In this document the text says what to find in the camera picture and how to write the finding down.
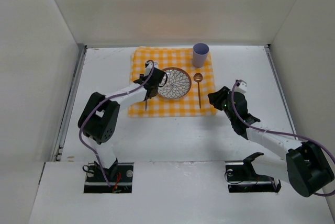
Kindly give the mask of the lavender cup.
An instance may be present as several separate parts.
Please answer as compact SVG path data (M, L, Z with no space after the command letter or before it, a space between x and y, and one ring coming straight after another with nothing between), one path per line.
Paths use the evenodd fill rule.
M209 53L209 46L205 43L197 43L193 46L193 66L202 68Z

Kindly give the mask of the yellow white checkered cloth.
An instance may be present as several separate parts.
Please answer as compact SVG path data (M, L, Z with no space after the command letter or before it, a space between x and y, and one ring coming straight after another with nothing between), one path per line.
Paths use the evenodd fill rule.
M131 56L130 80L134 81L144 73L144 64L147 60L157 62L159 69L177 67L186 71L192 80L190 91L180 99L165 99L159 95L148 101L145 111L145 102L136 103L128 108L131 118L144 117L193 117L213 116L216 110L209 103L208 94L215 91L215 81L211 55L207 56L202 68L195 68L192 64L193 49L191 48L158 48L138 47ZM201 73L203 80L200 83L202 108L199 108L197 83L193 77Z

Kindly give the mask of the copper spoon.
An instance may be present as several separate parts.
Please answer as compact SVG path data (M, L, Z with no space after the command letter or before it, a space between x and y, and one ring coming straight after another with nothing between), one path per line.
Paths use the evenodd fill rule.
M198 89L198 102L199 102L199 108L202 108L202 100L201 100L201 91L200 91L200 83L203 80L203 76L201 73L196 73L193 77L194 81L197 83L197 89Z

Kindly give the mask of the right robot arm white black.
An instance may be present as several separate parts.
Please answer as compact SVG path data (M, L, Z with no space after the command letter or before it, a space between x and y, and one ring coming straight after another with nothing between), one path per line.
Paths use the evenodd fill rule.
M225 176L230 184L268 177L276 191L280 189L280 181L285 181L299 195L309 197L334 181L334 172L326 159L327 155L331 159L334 156L325 147L304 136L262 127L260 119L248 112L242 92L225 86L208 94L208 99L215 109L225 112L237 135L278 156L266 159L264 153L255 152L237 164L227 164Z

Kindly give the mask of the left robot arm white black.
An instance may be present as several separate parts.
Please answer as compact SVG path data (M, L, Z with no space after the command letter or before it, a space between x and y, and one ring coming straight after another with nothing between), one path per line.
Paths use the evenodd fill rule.
M78 120L79 140L96 157L99 170L112 167L117 158L111 152L103 154L98 147L114 134L119 113L133 104L145 102L158 94L168 80L167 74L149 63L145 73L127 87L108 95L94 92L89 97Z

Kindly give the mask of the floral patterned plate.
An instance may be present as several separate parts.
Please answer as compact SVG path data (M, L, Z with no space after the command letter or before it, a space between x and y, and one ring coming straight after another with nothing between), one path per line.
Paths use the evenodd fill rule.
M192 87L189 74L177 67L164 68L165 76L159 86L158 95L165 99L180 99Z

